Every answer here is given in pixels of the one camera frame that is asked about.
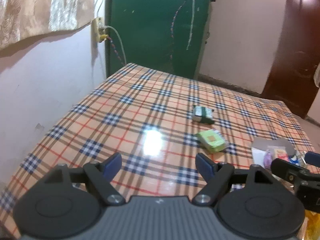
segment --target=power socket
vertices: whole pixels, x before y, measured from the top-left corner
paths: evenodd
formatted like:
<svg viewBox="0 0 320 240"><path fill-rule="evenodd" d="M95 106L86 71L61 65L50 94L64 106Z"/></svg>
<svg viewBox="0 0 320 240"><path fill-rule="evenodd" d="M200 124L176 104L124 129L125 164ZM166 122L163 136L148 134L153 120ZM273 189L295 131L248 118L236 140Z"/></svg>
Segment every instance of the power socket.
<svg viewBox="0 0 320 240"><path fill-rule="evenodd" d="M100 31L99 28L104 26L104 18L103 17L97 17L92 20L91 22L91 28L92 28L92 34L94 35L94 39L96 42L103 42L106 38L106 32L105 30Z"/></svg>

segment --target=wall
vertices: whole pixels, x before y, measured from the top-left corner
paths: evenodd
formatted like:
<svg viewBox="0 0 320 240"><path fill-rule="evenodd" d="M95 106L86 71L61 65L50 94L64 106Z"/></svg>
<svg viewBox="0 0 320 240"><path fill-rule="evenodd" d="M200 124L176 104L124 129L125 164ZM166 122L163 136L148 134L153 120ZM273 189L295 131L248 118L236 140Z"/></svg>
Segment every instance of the wall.
<svg viewBox="0 0 320 240"><path fill-rule="evenodd" d="M286 0L216 0L200 74L258 93L271 69Z"/></svg>
<svg viewBox="0 0 320 240"><path fill-rule="evenodd" d="M308 116L320 123L320 92L316 95L316 98L309 109Z"/></svg>
<svg viewBox="0 0 320 240"><path fill-rule="evenodd" d="M87 25L0 51L0 189L58 119L106 78L104 44L92 44Z"/></svg>

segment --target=green door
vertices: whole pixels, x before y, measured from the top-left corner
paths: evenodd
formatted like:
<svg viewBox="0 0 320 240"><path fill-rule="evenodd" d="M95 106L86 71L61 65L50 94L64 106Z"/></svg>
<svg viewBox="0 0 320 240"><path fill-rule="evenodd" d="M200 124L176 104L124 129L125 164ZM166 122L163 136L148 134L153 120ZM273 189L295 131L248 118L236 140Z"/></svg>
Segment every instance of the green door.
<svg viewBox="0 0 320 240"><path fill-rule="evenodd" d="M121 36L128 63L193 78L209 3L210 0L112 0L109 22ZM110 36L123 59L113 30ZM107 67L113 74L123 65L112 48L109 57Z"/></svg>

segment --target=brown patterned curtain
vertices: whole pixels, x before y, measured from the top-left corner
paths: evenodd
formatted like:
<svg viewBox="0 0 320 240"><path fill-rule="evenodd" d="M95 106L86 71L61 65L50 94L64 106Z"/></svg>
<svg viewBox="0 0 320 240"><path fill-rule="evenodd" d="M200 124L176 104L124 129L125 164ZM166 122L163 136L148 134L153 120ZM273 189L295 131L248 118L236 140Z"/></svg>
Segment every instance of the brown patterned curtain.
<svg viewBox="0 0 320 240"><path fill-rule="evenodd" d="M30 36L75 30L94 17L94 0L0 0L0 50Z"/></svg>

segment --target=light green package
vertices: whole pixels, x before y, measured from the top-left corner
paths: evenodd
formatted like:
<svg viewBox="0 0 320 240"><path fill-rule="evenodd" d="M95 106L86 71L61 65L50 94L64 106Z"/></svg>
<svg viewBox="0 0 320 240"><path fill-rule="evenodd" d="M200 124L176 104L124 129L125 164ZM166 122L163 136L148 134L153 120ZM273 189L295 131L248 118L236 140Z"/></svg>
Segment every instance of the light green package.
<svg viewBox="0 0 320 240"><path fill-rule="evenodd" d="M228 143L218 130L207 130L196 134L210 153L216 153L228 147Z"/></svg>

